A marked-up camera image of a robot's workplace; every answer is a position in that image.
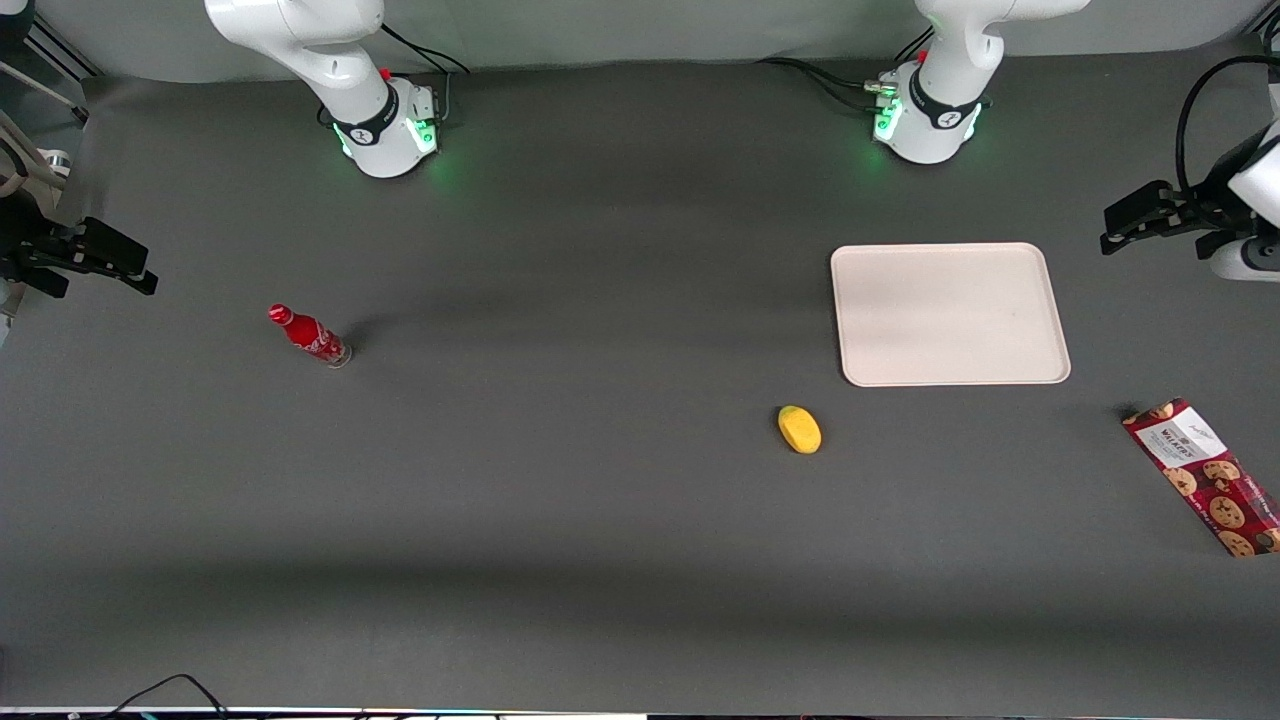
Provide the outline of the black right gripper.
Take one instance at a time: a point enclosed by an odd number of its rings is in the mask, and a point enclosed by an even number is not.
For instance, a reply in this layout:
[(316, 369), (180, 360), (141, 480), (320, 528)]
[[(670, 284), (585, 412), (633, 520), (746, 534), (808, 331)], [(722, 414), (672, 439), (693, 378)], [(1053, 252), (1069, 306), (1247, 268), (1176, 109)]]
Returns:
[[(70, 250), (74, 236), (81, 252)], [(151, 296), (159, 278), (146, 270), (147, 259), (143, 245), (97, 218), (87, 217), (79, 225), (52, 222), (24, 190), (1, 199), (1, 275), (6, 283), (63, 299), (69, 281), (58, 269), (106, 277)]]

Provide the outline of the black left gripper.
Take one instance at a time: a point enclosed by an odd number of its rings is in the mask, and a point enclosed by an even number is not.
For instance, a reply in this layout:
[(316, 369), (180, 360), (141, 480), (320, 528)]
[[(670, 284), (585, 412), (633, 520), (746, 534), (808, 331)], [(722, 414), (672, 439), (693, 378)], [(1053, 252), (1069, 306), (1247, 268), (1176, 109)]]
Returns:
[[(1166, 240), (1181, 234), (1207, 233), (1196, 241), (1197, 258), (1208, 261), (1230, 242), (1240, 240), (1254, 246), (1256, 258), (1268, 255), (1268, 222), (1228, 187), (1236, 173), (1257, 159), (1268, 129), (1262, 128), (1226, 151), (1197, 184), (1187, 174), (1187, 131), (1178, 131), (1179, 190), (1164, 179), (1153, 179), (1103, 211), (1105, 232), (1100, 251), (1112, 256), (1143, 240)], [(1184, 209), (1196, 218), (1189, 220)]]

